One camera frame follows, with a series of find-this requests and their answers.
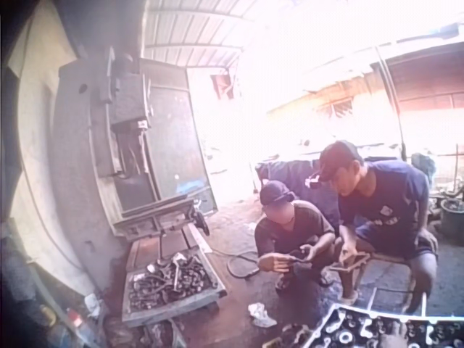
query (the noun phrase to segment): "dark t-shirt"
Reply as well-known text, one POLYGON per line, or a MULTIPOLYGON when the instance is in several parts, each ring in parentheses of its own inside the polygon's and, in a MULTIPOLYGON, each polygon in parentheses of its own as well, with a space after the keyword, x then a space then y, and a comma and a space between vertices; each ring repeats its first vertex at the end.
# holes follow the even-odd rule
POLYGON ((354 191, 339 197, 342 225, 351 225, 356 214, 388 233, 418 229, 419 202, 428 198, 427 177, 403 161, 368 163, 376 174, 376 190, 370 197, 354 191))
POLYGON ((284 230, 281 225, 274 223, 267 217, 259 221, 254 230, 254 240, 259 256, 270 252, 288 254, 298 250, 313 236, 334 232, 334 228, 314 204, 293 201, 293 205, 295 207, 295 224, 292 231, 284 230))

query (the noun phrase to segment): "crumpled paper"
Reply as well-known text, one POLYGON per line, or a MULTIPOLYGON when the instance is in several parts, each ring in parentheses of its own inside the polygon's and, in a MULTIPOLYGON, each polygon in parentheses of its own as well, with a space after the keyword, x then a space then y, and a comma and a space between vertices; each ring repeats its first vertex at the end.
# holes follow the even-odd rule
POLYGON ((277 325, 277 321, 268 315, 264 304, 258 302, 248 306, 249 314, 254 318, 253 324, 260 328, 270 328, 277 325))
POLYGON ((90 312, 88 316, 91 318, 97 318, 100 315, 100 302, 96 298, 96 295, 87 295, 84 298, 84 302, 86 303, 87 310, 90 312))

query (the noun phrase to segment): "roof beam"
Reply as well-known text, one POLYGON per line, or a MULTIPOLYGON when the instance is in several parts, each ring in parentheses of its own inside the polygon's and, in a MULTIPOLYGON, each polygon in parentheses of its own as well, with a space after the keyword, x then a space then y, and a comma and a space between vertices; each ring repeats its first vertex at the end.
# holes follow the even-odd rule
POLYGON ((216 17, 220 20, 238 20, 238 21, 253 23, 252 20, 248 20, 247 18, 243 18, 240 16, 234 16, 233 14, 209 12, 209 11, 202 11, 198 9, 154 9, 154 8, 151 8, 149 11, 151 13, 155 13, 159 15, 191 15, 191 16, 199 15, 199 16, 206 16, 206 17, 216 17))
POLYGON ((146 45, 146 49, 225 49, 228 51, 242 52, 241 47, 237 46, 223 46, 223 45, 209 45, 205 43, 155 43, 153 45, 146 45))

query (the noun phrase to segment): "metal tray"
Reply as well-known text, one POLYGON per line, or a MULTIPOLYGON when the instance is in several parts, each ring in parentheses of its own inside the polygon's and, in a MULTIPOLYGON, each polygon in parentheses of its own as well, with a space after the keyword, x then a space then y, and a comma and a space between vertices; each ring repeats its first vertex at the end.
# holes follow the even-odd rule
POLYGON ((217 287, 215 289, 205 289, 199 294, 186 297, 185 299, 181 299, 179 301, 171 302, 158 308, 131 312, 129 302, 129 286, 131 286, 130 279, 132 279, 132 277, 135 275, 144 272, 145 269, 129 272, 125 277, 122 316, 123 322, 126 323, 129 327, 134 328, 137 326, 144 326, 157 323, 161 320, 173 318, 178 315, 191 312, 192 310, 204 307, 210 303, 216 302, 219 300, 219 298, 227 295, 227 291, 225 290, 223 282, 213 270, 210 261, 198 247, 186 250, 183 253, 189 256, 196 255, 202 262, 207 275, 210 277, 211 282, 217 283, 217 287))

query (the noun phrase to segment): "hand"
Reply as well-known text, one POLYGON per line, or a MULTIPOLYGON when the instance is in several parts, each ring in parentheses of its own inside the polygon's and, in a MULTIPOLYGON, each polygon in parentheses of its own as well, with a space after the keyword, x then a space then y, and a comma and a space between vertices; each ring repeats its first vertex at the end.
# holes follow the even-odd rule
POLYGON ((406 324, 394 321, 391 334, 380 336, 379 348, 407 348, 406 333, 406 324))
POLYGON ((341 247, 340 263, 343 266, 350 266, 357 255, 356 243, 345 242, 341 247))
POLYGON ((415 239, 416 246, 418 245, 419 239, 426 240, 430 244, 432 248, 432 252, 435 255, 438 255, 438 241, 436 240, 436 237, 430 231, 427 231, 425 228, 422 228, 419 231, 418 236, 415 239))
POLYGON ((305 261, 312 261, 312 259, 316 256, 317 250, 310 244, 301 245, 299 249, 306 254, 306 257, 304 258, 305 261))
POLYGON ((258 267, 265 272, 288 273, 291 264, 297 261, 296 257, 291 255, 279 254, 272 252, 260 257, 258 267))

